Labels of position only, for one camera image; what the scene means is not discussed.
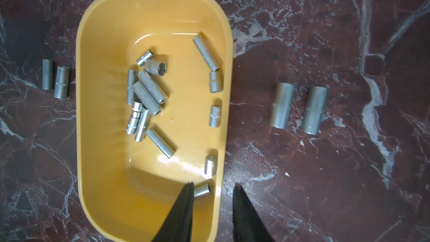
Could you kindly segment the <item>large silver socket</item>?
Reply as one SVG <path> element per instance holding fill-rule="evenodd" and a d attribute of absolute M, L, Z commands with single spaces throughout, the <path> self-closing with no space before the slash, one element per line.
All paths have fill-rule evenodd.
<path fill-rule="evenodd" d="M 318 134 L 328 97 L 328 92 L 329 89 L 326 87 L 310 87 L 301 126 L 303 132 L 310 135 Z"/>

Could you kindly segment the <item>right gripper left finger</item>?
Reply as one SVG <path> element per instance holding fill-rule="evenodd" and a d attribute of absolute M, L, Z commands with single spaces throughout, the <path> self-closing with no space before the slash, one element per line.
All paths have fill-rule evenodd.
<path fill-rule="evenodd" d="M 190 242 L 193 226 L 194 183 L 187 183 L 153 242 Z"/>

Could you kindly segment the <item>yellow plastic storage box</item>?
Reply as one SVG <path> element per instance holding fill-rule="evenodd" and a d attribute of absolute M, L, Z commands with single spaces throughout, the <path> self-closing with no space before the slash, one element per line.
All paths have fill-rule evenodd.
<path fill-rule="evenodd" d="M 219 64 L 223 91 L 210 93 L 211 72 L 193 38 L 200 34 Z M 172 158 L 149 139 L 125 131 L 127 72 L 147 50 L 167 65 L 157 78 L 168 95 L 153 128 L 174 149 Z M 210 183 L 196 199 L 194 242 L 212 242 L 218 229 L 227 143 L 234 45 L 228 19 L 215 0 L 95 0 L 76 40 L 78 189 L 92 225 L 116 242 L 149 242 L 184 184 Z M 209 126 L 211 106 L 221 124 Z M 218 159 L 214 177 L 205 158 Z"/>

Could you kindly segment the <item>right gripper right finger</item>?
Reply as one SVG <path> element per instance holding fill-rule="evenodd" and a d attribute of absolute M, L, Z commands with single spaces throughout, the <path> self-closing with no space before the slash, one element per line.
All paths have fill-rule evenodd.
<path fill-rule="evenodd" d="M 235 185 L 232 198 L 235 242 L 273 242 L 243 186 Z"/>

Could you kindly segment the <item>silver deep socket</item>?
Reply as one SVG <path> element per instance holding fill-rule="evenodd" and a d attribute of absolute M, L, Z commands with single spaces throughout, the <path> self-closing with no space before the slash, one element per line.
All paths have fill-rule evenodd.
<path fill-rule="evenodd" d="M 285 129 L 292 108 L 295 85 L 280 82 L 275 87 L 270 124 L 272 127 Z"/>

